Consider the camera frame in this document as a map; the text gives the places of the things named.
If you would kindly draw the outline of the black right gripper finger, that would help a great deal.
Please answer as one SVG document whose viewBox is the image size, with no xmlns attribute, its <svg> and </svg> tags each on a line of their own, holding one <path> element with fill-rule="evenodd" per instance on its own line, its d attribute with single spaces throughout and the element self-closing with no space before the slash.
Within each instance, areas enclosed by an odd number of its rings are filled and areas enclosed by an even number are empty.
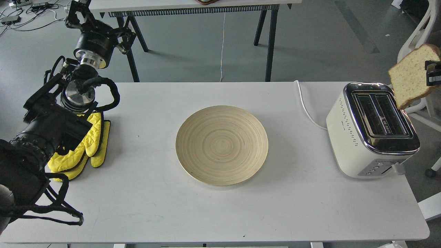
<svg viewBox="0 0 441 248">
<path fill-rule="evenodd" d="M 440 86 L 441 84 L 441 62 L 425 61 L 426 85 Z"/>
</svg>

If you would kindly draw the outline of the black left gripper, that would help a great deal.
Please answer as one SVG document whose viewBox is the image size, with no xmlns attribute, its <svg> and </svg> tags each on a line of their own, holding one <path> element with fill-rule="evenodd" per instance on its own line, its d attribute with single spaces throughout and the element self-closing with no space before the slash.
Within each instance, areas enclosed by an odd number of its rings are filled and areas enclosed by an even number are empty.
<svg viewBox="0 0 441 248">
<path fill-rule="evenodd" d="M 72 0 L 65 18 L 65 26 L 71 29 L 82 29 L 77 13 L 83 16 L 89 13 L 91 0 Z M 136 33 L 130 26 L 112 28 L 110 25 L 97 21 L 97 25 L 83 24 L 83 29 L 74 56 L 81 65 L 93 69 L 105 69 L 109 66 L 115 48 L 122 54 L 127 54 L 134 43 Z"/>
</svg>

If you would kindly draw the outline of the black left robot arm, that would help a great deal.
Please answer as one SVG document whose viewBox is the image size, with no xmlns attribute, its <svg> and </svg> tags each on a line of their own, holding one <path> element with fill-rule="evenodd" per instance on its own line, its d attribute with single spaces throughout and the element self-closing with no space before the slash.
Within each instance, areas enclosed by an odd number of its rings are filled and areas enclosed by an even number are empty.
<svg viewBox="0 0 441 248">
<path fill-rule="evenodd" d="M 60 72 L 46 72 L 43 86 L 24 104 L 22 132 L 1 140 L 1 231 L 28 211 L 67 225 L 82 225 L 83 214 L 65 201 L 68 176 L 46 172 L 55 155 L 74 151 L 93 124 L 92 113 L 115 108 L 120 94 L 113 80 L 98 75 L 109 65 L 113 50 L 127 54 L 136 34 L 127 25 L 117 28 L 96 20 L 90 0 L 73 0 L 65 25 L 79 29 L 74 59 L 61 56 Z"/>
</svg>

